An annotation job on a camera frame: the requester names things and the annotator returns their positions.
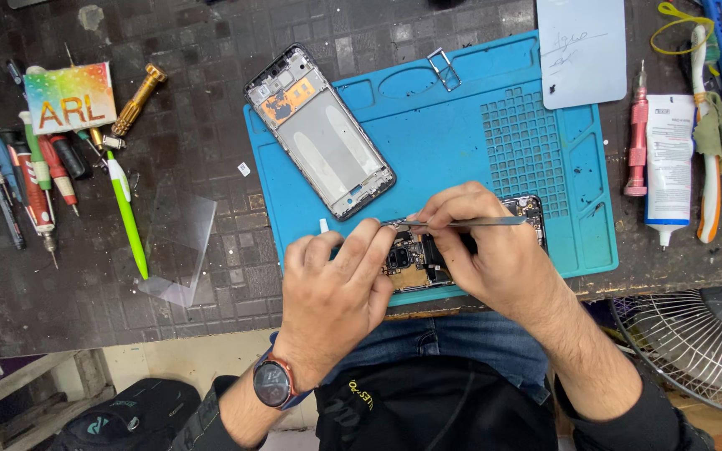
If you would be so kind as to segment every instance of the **pink screwdriver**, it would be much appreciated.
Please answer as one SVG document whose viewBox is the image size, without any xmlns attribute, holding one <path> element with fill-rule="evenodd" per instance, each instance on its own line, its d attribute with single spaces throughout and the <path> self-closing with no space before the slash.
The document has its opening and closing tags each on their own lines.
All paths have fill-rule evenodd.
<svg viewBox="0 0 722 451">
<path fill-rule="evenodd" d="M 645 128 L 648 124 L 648 100 L 645 60 L 637 75 L 634 87 L 634 103 L 631 105 L 631 149 L 628 151 L 628 183 L 623 189 L 626 196 L 644 196 L 648 193 L 643 178 L 647 147 Z"/>
</svg>

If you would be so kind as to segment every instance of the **sim card tray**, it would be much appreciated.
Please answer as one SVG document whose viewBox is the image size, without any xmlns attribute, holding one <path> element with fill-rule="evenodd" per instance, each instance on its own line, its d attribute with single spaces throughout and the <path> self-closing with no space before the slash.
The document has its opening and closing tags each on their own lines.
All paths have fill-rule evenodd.
<svg viewBox="0 0 722 451">
<path fill-rule="evenodd" d="M 450 84 L 448 84 L 448 82 L 452 83 L 453 79 L 451 77 L 447 77 L 447 78 L 442 77 L 442 71 L 440 71 L 439 67 L 436 67 L 436 64 L 433 63 L 433 57 L 437 56 L 437 55 L 442 55 L 442 58 L 445 59 L 445 63 L 447 64 L 447 67 L 445 69 L 443 69 L 442 71 L 447 71 L 448 75 L 449 75 L 449 72 L 452 72 L 453 77 L 455 77 L 455 79 L 458 80 L 457 84 L 453 84 L 453 86 L 451 86 Z M 433 51 L 433 53 L 431 55 L 428 55 L 427 61 L 431 64 L 431 67 L 433 67 L 433 71 L 436 72 L 436 76 L 439 77 L 440 80 L 442 80 L 442 84 L 445 86 L 445 89 L 447 89 L 447 92 L 450 92 L 450 91 L 456 89 L 456 87 L 461 86 L 461 78 L 456 73 L 456 69 L 453 68 L 453 65 L 450 64 L 450 60 L 447 59 L 447 55 L 445 54 L 445 51 L 442 50 L 442 47 L 437 48 L 435 51 Z"/>
</svg>

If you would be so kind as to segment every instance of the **black bag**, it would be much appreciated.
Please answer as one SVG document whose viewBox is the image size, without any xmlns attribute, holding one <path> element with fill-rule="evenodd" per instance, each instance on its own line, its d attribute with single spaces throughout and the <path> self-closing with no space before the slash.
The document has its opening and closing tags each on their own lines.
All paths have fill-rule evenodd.
<svg viewBox="0 0 722 451">
<path fill-rule="evenodd" d="M 139 380 L 66 423 L 51 451 L 166 451 L 199 404 L 185 382 Z"/>
</svg>

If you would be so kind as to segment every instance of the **electric fan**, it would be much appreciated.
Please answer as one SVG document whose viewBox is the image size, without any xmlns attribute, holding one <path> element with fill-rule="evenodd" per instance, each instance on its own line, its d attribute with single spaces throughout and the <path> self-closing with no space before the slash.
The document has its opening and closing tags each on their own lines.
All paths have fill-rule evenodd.
<svg viewBox="0 0 722 451">
<path fill-rule="evenodd" d="M 669 383 L 722 409 L 722 286 L 612 299 L 639 357 Z"/>
</svg>

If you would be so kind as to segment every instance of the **blue silicone repair mat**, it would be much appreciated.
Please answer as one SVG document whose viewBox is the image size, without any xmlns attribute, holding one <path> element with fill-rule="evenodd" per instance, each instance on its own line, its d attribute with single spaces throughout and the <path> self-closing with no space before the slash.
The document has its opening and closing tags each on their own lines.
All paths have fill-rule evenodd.
<svg viewBox="0 0 722 451">
<path fill-rule="evenodd" d="M 245 106 L 253 169 L 261 178 L 280 261 L 289 243 L 319 233 L 320 218 L 346 236 L 364 218 L 402 218 L 432 194 L 478 180 L 500 198 L 539 195 L 550 257 L 563 277 L 615 269 L 597 105 L 555 111 L 542 106 L 536 31 L 447 56 L 462 80 L 451 92 L 424 58 L 333 83 L 397 175 L 391 189 L 345 222 L 332 218 L 272 133 Z M 390 305 L 463 293 L 446 286 L 396 294 Z"/>
</svg>

